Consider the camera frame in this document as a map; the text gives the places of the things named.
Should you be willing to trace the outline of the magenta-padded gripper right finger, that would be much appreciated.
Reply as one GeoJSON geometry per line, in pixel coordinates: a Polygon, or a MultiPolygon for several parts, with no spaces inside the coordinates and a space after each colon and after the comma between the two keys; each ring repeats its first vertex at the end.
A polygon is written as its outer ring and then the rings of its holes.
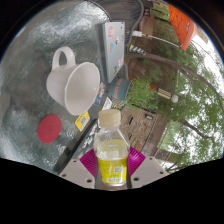
{"type": "Polygon", "coordinates": [[[135,189],[157,181],[167,176],[168,173],[153,156],[146,157],[131,147],[128,156],[128,175],[131,188],[135,189]]]}

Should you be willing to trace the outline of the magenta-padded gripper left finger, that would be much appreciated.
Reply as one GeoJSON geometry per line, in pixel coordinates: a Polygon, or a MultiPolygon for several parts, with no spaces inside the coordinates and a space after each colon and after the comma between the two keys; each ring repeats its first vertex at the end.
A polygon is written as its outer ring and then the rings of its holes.
{"type": "Polygon", "coordinates": [[[83,188],[94,189],[97,172],[97,158],[91,149],[80,159],[71,159],[59,176],[83,188]]]}

